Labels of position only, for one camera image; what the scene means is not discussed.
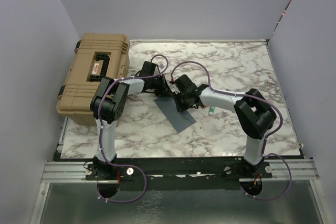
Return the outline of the white green glue stick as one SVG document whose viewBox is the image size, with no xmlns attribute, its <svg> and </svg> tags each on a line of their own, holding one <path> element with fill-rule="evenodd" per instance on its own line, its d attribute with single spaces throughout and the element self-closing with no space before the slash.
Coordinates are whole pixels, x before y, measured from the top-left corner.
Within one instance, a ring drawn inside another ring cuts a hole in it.
<svg viewBox="0 0 336 224">
<path fill-rule="evenodd" d="M 209 108 L 209 115 L 213 115 L 214 114 L 214 111 L 215 111 L 215 107 L 214 106 L 211 106 Z"/>
</svg>

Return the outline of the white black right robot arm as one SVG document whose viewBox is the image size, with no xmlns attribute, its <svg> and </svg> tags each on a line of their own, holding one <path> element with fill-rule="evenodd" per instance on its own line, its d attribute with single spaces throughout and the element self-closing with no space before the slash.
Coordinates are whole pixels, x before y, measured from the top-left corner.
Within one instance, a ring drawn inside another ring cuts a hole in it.
<svg viewBox="0 0 336 224">
<path fill-rule="evenodd" d="M 256 89 L 236 95 L 222 94 L 211 90 L 208 84 L 197 86 L 187 75 L 182 75 L 171 84 L 178 92 L 173 94 L 176 108 L 184 112 L 191 108 L 214 106 L 236 113 L 241 128 L 246 134 L 246 149 L 241 162 L 241 171 L 246 177 L 254 177 L 264 160 L 266 135 L 277 118 L 272 107 Z"/>
</svg>

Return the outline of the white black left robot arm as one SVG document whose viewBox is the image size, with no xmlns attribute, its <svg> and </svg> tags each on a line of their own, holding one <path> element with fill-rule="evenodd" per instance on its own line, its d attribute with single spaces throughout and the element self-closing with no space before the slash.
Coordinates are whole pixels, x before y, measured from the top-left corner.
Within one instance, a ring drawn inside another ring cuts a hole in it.
<svg viewBox="0 0 336 224">
<path fill-rule="evenodd" d="M 164 77 L 167 67 L 146 61 L 140 72 L 134 76 L 111 79 L 103 77 L 92 98 L 90 109 L 98 129 L 98 147 L 93 166 L 104 179 L 115 175 L 117 152 L 115 137 L 117 121 L 121 117 L 127 97 L 153 90 L 155 95 L 168 94 Z"/>
</svg>

